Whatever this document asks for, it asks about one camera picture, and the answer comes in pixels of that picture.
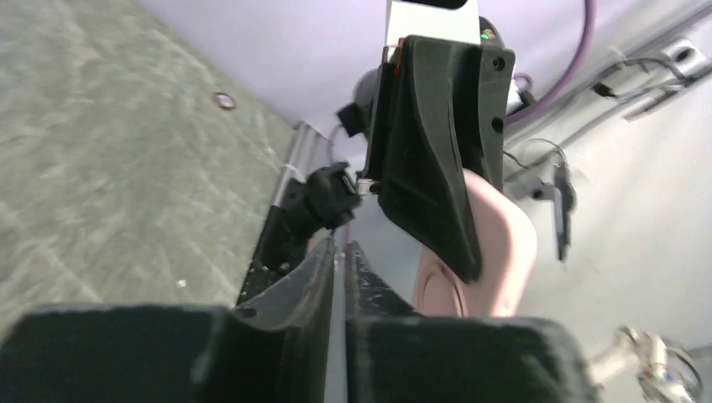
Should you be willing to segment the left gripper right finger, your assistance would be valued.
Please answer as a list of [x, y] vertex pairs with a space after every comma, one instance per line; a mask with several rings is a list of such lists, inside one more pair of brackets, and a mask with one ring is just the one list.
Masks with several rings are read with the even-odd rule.
[[351, 402], [595, 402], [583, 355], [561, 325], [531, 317], [427, 317], [345, 251]]

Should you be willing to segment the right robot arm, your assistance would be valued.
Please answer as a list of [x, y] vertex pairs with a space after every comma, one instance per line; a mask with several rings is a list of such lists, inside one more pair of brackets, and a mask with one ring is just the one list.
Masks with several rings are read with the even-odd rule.
[[424, 34], [400, 38], [377, 70], [369, 103], [339, 116], [368, 141], [364, 168], [346, 162], [289, 182], [280, 218], [290, 241], [353, 218], [366, 195], [386, 217], [430, 249], [465, 283], [479, 280], [491, 258], [476, 223], [467, 174], [502, 186], [503, 132], [515, 53], [500, 39], [480, 44]]

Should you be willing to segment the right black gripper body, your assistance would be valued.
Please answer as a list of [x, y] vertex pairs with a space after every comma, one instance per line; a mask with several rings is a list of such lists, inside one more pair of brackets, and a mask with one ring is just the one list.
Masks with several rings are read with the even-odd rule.
[[456, 135], [463, 168], [503, 188], [503, 143], [512, 51], [468, 45], [456, 71]]

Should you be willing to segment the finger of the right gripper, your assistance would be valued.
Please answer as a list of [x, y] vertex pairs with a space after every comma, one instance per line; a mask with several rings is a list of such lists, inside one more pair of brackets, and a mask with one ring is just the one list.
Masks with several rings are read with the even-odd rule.
[[364, 174], [386, 216], [465, 283], [482, 257], [463, 170], [480, 165], [477, 45], [411, 35], [380, 67]]

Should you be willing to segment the phone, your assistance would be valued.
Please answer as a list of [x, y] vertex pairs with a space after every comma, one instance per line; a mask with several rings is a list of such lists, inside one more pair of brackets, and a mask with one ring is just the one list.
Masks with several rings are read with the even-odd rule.
[[530, 218], [486, 179], [469, 170], [463, 178], [482, 253], [481, 276], [467, 284], [424, 248], [412, 305], [428, 316], [510, 317], [536, 262], [536, 230]]

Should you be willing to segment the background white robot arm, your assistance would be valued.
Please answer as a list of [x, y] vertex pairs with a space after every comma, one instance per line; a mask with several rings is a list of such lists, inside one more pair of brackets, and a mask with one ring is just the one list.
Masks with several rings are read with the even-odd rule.
[[532, 317], [426, 317], [345, 251], [348, 399], [352, 402], [596, 402], [630, 365], [650, 402], [699, 402], [688, 354], [654, 333], [621, 327], [586, 359], [556, 322]]

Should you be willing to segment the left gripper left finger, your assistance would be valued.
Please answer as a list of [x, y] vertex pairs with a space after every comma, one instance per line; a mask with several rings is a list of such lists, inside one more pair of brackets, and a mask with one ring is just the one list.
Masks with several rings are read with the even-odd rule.
[[320, 402], [335, 245], [234, 308], [40, 306], [1, 346], [4, 402]]

